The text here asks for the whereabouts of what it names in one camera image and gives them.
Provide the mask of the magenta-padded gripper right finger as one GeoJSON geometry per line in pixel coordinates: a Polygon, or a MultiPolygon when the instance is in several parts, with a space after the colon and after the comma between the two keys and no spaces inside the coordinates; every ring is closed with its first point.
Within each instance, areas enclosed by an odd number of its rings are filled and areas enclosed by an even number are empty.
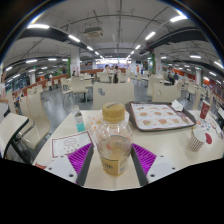
{"type": "Polygon", "coordinates": [[[156,155],[137,144],[132,144],[131,156],[141,186],[159,180],[178,170],[164,155],[156,155]]]}

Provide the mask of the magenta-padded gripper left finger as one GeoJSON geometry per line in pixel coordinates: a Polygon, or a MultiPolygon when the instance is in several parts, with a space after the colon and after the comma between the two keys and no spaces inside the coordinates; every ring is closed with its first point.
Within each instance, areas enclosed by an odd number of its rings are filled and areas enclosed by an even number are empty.
{"type": "Polygon", "coordinates": [[[59,156],[45,170],[79,186],[83,186],[93,152],[93,144],[89,143],[70,155],[59,156]]]}

